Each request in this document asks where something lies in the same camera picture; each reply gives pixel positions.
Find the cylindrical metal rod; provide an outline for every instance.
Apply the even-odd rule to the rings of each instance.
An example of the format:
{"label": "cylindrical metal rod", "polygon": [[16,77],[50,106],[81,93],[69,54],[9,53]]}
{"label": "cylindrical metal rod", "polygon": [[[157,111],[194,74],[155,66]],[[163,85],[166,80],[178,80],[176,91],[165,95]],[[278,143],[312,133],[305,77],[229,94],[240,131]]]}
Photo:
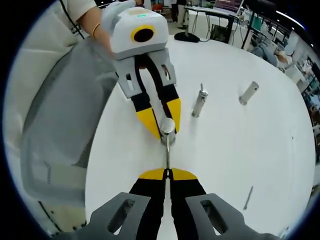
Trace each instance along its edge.
{"label": "cylindrical metal rod", "polygon": [[242,105],[247,105],[249,99],[255,94],[256,91],[258,91],[259,85],[255,81],[253,81],[248,89],[244,92],[242,96],[239,97],[239,102]]}
{"label": "cylindrical metal rod", "polygon": [[176,124],[172,118],[164,118],[161,121],[160,132],[161,132],[161,143],[165,145],[166,150],[166,169],[170,168],[170,146],[175,144],[176,141]]}
{"label": "cylindrical metal rod", "polygon": [[167,137],[169,140],[169,146],[175,144],[176,141],[176,124],[172,118],[164,118],[161,121],[160,132],[161,132],[161,142],[163,145],[167,146]]}
{"label": "cylindrical metal rod", "polygon": [[196,102],[194,104],[194,107],[191,111],[191,115],[195,118],[200,116],[202,107],[204,106],[206,102],[206,98],[208,96],[208,92],[204,90],[204,85],[201,83],[201,89],[199,91],[198,97],[196,98]]}

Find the metal bolt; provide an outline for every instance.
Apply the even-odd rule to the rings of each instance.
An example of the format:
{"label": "metal bolt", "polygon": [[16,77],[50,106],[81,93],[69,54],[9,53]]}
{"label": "metal bolt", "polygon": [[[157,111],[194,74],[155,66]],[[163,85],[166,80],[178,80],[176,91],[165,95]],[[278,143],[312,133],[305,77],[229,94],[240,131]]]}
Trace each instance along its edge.
{"label": "metal bolt", "polygon": [[201,89],[199,91],[198,97],[196,98],[193,110],[191,111],[191,115],[194,118],[198,118],[200,116],[202,107],[206,102],[206,98],[208,96],[208,92],[204,90],[204,85],[201,83]]}
{"label": "metal bolt", "polygon": [[258,83],[253,81],[248,87],[248,89],[244,92],[244,94],[239,97],[239,102],[242,105],[247,105],[250,98],[256,93],[256,91],[258,91],[258,89],[259,89]]}

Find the white sleeve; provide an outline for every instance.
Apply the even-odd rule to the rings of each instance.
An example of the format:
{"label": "white sleeve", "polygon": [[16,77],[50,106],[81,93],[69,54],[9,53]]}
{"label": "white sleeve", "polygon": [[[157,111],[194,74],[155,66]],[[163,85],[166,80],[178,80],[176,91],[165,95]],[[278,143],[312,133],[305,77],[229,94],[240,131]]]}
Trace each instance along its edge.
{"label": "white sleeve", "polygon": [[67,0],[67,11],[70,18],[76,22],[89,9],[96,7],[94,0]]}

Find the white tabletop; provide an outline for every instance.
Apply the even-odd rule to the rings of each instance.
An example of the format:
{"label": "white tabletop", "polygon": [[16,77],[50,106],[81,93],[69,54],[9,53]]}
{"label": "white tabletop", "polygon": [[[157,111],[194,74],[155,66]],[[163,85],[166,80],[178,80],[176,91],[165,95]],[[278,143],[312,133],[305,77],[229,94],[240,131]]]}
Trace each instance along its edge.
{"label": "white tabletop", "polygon": [[[167,47],[182,102],[171,167],[194,173],[207,193],[216,193],[242,212],[254,230],[279,234],[303,213],[315,170],[312,125],[297,86],[266,61],[222,42],[190,43],[170,36]],[[142,72],[161,118],[151,76]],[[238,97],[252,81],[260,88],[243,106]],[[200,117],[193,118],[200,83],[209,95]],[[86,218],[118,193],[129,192],[141,173],[165,167],[165,162],[164,146],[137,119],[133,103],[117,85],[93,140]],[[168,196],[161,240],[177,238],[170,206]]]}

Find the gray cloth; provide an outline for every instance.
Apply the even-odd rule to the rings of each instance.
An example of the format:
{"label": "gray cloth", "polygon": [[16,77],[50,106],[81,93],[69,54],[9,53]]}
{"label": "gray cloth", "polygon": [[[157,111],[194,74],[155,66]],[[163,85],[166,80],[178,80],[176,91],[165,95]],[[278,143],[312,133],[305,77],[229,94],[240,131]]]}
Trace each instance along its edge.
{"label": "gray cloth", "polygon": [[67,166],[83,161],[117,79],[99,43],[88,37],[74,46],[53,67],[32,102],[23,128],[21,161],[35,156]]}
{"label": "gray cloth", "polygon": [[258,57],[263,58],[264,60],[266,60],[268,63],[272,64],[273,66],[277,67],[277,65],[278,65],[277,57],[263,43],[256,46],[254,48],[254,50],[252,50],[252,53]]}

